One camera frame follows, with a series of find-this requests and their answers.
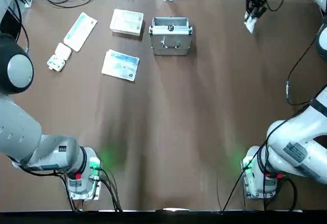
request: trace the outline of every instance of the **white card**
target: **white card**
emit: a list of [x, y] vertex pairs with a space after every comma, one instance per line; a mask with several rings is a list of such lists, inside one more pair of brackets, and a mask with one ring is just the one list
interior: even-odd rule
[[87, 16], [86, 13], [81, 13], [63, 42], [76, 52], [80, 51], [97, 22], [94, 18]]
[[102, 74], [134, 81], [139, 58], [109, 50], [102, 66]]

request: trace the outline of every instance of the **metal case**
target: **metal case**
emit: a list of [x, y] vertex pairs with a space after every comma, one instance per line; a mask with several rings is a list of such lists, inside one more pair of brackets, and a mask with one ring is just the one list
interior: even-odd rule
[[153, 18], [149, 27], [154, 55], [187, 55], [193, 28], [186, 17]]

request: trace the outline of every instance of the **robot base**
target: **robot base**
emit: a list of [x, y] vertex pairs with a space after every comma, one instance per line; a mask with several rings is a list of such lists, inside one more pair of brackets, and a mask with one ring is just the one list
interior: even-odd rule
[[[241, 161], [241, 169], [248, 165], [249, 161], [253, 158], [258, 146], [251, 147], [246, 157]], [[263, 195], [263, 174], [258, 166], [258, 161], [254, 158], [251, 162], [250, 168], [243, 173], [244, 191], [247, 199], [262, 199]], [[277, 179], [266, 178], [266, 199], [274, 197], [276, 194]]]
[[68, 180], [67, 186], [69, 195], [73, 200], [98, 200], [101, 191], [101, 181], [92, 181], [90, 176], [98, 176], [101, 178], [101, 171], [91, 169], [91, 166], [102, 167], [102, 164], [93, 149], [89, 147], [85, 147], [84, 149], [87, 155], [86, 167], [79, 181]]

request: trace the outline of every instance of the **brown table surface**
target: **brown table surface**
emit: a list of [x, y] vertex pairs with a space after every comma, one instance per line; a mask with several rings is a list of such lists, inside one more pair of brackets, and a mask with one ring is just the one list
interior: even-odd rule
[[[271, 0], [272, 7], [278, 3]], [[144, 13], [140, 38], [111, 32], [115, 8]], [[122, 207], [136, 210], [217, 210], [217, 176], [225, 204], [248, 148], [261, 145], [268, 126], [296, 110], [285, 101], [287, 74], [321, 23], [312, 0], [285, 0], [258, 21], [253, 35], [243, 25], [245, 0], [94, 0], [73, 9], [34, 0], [27, 11], [35, 79], [14, 100], [43, 133], [75, 136], [94, 148], [116, 177]], [[61, 73], [50, 71], [46, 61], [81, 12], [98, 24]], [[147, 29], [155, 16], [190, 19], [189, 55], [153, 56]], [[134, 83], [101, 74], [109, 49], [140, 58]], [[293, 101], [315, 95], [326, 74], [313, 47], [293, 73]], [[0, 211], [69, 209], [59, 179], [27, 175], [3, 155], [0, 162]], [[326, 186], [294, 180], [296, 208], [327, 208]], [[285, 184], [270, 208], [287, 209], [291, 201]], [[246, 208], [262, 209], [262, 201], [246, 200]], [[112, 209], [106, 189], [84, 209]], [[243, 209], [241, 184], [227, 209]]]

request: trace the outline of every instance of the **case handle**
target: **case handle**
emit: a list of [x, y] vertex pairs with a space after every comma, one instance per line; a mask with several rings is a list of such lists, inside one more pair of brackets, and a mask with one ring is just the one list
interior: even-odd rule
[[166, 45], [164, 44], [164, 41], [161, 41], [161, 46], [162, 46], [164, 49], [177, 49], [177, 48], [179, 48], [180, 43], [179, 43], [179, 41], [178, 41], [176, 46], [166, 46]]

